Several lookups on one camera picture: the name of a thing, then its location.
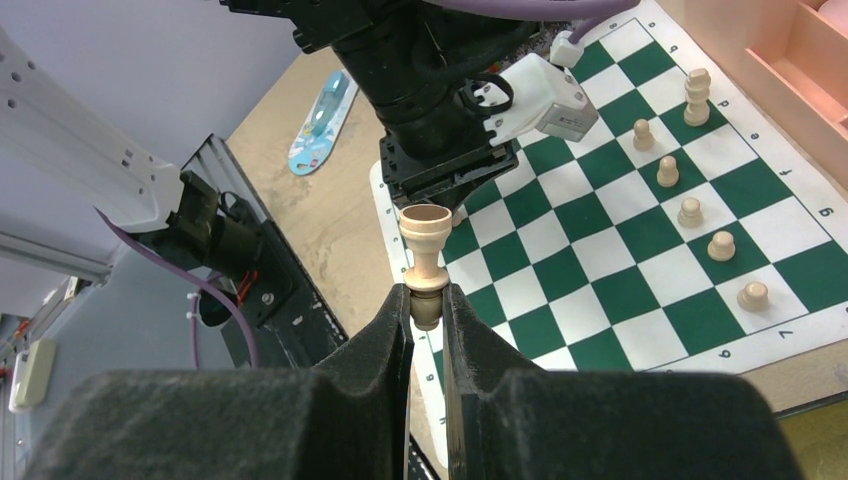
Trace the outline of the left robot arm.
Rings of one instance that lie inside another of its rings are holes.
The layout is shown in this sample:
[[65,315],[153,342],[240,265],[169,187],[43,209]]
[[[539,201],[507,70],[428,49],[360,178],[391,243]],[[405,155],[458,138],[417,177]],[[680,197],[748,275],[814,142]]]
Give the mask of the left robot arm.
[[214,1],[5,1],[6,33],[61,86],[131,139],[185,162],[226,137],[340,319],[365,325],[392,277],[366,177],[382,129],[364,100],[328,166],[282,163],[330,50],[303,54],[284,19]]

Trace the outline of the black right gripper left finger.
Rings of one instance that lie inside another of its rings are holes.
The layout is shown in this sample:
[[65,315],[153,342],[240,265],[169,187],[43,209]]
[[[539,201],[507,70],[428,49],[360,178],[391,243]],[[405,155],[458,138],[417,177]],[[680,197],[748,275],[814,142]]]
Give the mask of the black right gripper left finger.
[[59,409],[30,479],[403,479],[407,287],[309,368],[116,370]]

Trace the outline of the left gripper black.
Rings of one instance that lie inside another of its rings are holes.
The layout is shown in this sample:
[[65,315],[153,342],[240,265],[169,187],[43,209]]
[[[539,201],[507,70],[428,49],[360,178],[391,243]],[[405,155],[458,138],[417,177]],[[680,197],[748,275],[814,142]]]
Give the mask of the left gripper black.
[[382,182],[399,208],[429,203],[458,209],[479,188],[515,169],[512,142],[493,146],[484,118],[463,113],[458,122],[428,115],[412,122],[390,122],[380,140]]

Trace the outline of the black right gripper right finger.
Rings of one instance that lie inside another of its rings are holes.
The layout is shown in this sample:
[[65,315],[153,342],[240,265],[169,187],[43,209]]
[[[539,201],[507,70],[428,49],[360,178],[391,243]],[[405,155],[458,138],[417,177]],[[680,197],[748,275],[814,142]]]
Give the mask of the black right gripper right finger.
[[709,373],[547,371],[443,292],[454,479],[798,479],[762,395]]

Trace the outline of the white bishop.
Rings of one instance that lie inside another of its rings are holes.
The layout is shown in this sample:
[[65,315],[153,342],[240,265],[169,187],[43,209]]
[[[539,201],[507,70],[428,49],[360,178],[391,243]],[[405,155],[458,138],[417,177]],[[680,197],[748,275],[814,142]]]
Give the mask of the white bishop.
[[442,317],[443,289],[449,274],[438,264],[453,227],[452,211],[433,204],[418,204],[403,208],[399,227],[413,256],[413,266],[403,274],[410,289],[410,314],[416,328],[435,329]]

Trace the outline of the white pawn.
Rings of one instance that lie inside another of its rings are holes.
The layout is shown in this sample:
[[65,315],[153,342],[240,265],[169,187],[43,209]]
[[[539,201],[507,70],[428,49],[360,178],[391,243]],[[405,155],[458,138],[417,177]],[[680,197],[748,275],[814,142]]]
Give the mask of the white pawn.
[[760,281],[751,281],[737,294],[737,303],[745,311],[763,312],[770,307],[768,286]]
[[717,231],[707,245],[707,254],[716,262],[727,262],[734,257],[736,244],[734,235],[726,230]]
[[651,150],[655,145],[655,137],[648,120],[638,119],[633,125],[633,147],[640,152]]

